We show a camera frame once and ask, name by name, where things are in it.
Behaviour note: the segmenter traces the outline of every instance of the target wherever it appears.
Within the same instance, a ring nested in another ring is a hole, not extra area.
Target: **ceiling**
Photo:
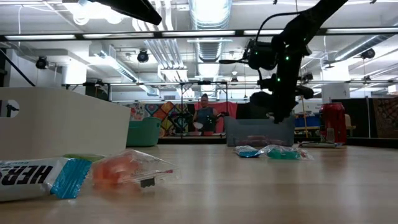
[[[85,33],[85,32],[134,32],[134,28],[130,18],[125,18],[119,24],[110,24],[104,19],[92,19],[86,25],[78,26],[73,22],[73,15],[65,11],[66,8],[62,4],[26,4],[29,1],[23,1],[24,7],[18,5],[19,1],[0,0],[0,34],[54,34],[54,33]],[[311,4],[316,3],[315,0],[298,0],[298,10],[308,8]],[[388,24],[396,17],[396,9],[398,1],[382,1],[378,0],[375,4],[369,4],[369,1],[350,0],[349,5],[343,6],[336,14],[324,23],[324,27],[377,27]],[[191,21],[190,13],[186,10],[188,1],[173,0],[172,1],[172,23],[175,30],[190,30]],[[279,12],[296,11],[294,0],[279,1],[277,5],[272,4],[272,0],[254,0],[254,1],[233,1],[231,17],[229,20],[229,29],[257,29],[260,23],[267,17]],[[277,17],[270,20],[265,29],[283,29],[292,17]],[[314,37],[309,43],[310,49],[313,51],[311,57],[319,54],[336,52],[344,47],[352,44],[354,41],[362,38],[360,35],[339,35]],[[243,52],[249,38],[233,37],[228,38],[232,42],[225,43],[223,47],[223,57],[230,57],[230,52],[239,55]],[[269,37],[262,37],[261,40],[271,40]],[[67,49],[75,55],[86,60],[89,67],[93,68],[89,71],[89,77],[97,78],[120,78],[120,74],[115,70],[103,66],[93,61],[89,57],[88,46],[90,44],[102,44],[104,46],[112,45],[116,51],[118,60],[124,62],[131,70],[133,70],[141,80],[145,82],[159,82],[157,76],[158,63],[150,55],[147,63],[138,63],[136,54],[139,49],[146,47],[144,40],[96,40],[96,41],[53,41],[53,42],[24,42],[25,46],[31,49]],[[394,36],[387,41],[373,47],[376,51],[376,58],[397,49],[398,37]],[[187,66],[188,78],[198,78],[197,60],[195,56],[195,48],[193,44],[187,42],[187,39],[177,39],[178,49],[182,55],[184,65]],[[385,57],[375,60],[373,63],[367,63],[365,72],[380,70],[388,66],[398,63],[398,53],[392,53]],[[306,57],[302,64],[306,64],[311,58]],[[321,79],[320,60],[314,59],[313,65],[307,68],[314,74],[314,79]],[[362,78],[364,76],[364,67],[361,66],[363,61],[358,58],[351,58],[346,61],[349,64],[350,76],[354,78]],[[256,81],[258,74],[256,71],[240,64],[221,65],[218,80],[230,80],[232,71],[237,72],[239,81]],[[272,72],[263,71],[263,76],[270,75]],[[398,77],[398,72],[389,72],[378,77],[378,80],[391,79]],[[375,91],[385,88],[387,85],[378,85]]]

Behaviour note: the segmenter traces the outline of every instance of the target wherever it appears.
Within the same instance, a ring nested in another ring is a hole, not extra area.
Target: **red container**
[[[320,114],[321,141],[346,143],[346,117],[345,109],[341,103],[328,103],[322,105]]]

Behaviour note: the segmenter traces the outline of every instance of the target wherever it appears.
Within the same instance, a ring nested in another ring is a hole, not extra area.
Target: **wooden table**
[[[398,151],[309,149],[314,161],[242,159],[224,145],[141,149],[180,166],[144,194],[0,203],[1,223],[398,223]]]

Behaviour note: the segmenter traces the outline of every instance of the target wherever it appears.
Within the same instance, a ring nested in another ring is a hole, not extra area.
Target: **gray storage box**
[[[228,146],[267,146],[294,144],[294,117],[274,124],[271,119],[234,119],[225,117],[226,142]]]

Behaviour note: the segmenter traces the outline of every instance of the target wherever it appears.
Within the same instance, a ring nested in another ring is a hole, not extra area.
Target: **green bin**
[[[155,146],[159,140],[159,118],[144,118],[142,121],[130,121],[127,134],[127,147]]]

